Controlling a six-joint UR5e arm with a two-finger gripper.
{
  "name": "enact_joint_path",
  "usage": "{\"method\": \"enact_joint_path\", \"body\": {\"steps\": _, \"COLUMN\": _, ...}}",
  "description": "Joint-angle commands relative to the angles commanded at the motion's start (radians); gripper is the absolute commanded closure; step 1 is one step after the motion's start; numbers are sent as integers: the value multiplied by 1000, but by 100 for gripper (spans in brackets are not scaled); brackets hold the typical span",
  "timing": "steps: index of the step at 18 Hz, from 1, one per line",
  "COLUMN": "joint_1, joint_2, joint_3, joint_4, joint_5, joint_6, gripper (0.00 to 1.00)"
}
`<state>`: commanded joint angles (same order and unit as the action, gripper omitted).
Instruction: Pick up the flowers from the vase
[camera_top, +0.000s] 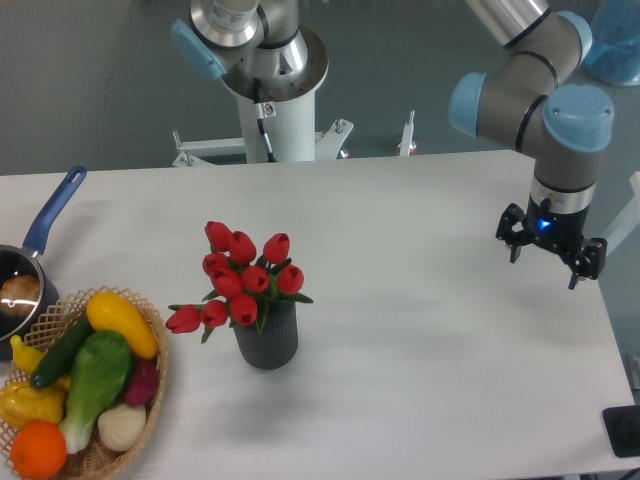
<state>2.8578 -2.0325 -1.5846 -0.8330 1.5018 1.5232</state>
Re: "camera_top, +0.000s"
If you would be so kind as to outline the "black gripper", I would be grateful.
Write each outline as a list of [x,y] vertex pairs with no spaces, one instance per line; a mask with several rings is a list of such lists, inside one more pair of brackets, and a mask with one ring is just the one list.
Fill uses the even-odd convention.
[[607,240],[583,236],[588,211],[586,207],[570,214],[550,212],[543,216],[540,206],[532,199],[528,201],[526,214],[511,203],[501,214],[495,237],[509,249],[511,263],[515,263],[521,249],[531,243],[559,256],[571,256],[568,288],[574,290],[582,280],[597,280],[606,263]]

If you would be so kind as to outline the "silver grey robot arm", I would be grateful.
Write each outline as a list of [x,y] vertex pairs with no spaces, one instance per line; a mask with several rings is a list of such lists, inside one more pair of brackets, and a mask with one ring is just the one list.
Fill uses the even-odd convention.
[[[512,258],[533,244],[557,255],[573,281],[596,279],[607,243],[585,237],[583,226],[614,107],[601,89],[569,82],[591,47],[590,27],[544,1],[474,1],[471,8],[509,58],[493,76],[470,73],[458,82],[449,122],[535,162],[527,206],[508,206],[496,236]],[[338,155],[343,130],[315,132],[315,93],[328,55],[300,24],[296,2],[195,1],[171,38],[196,72],[235,96],[249,162]]]

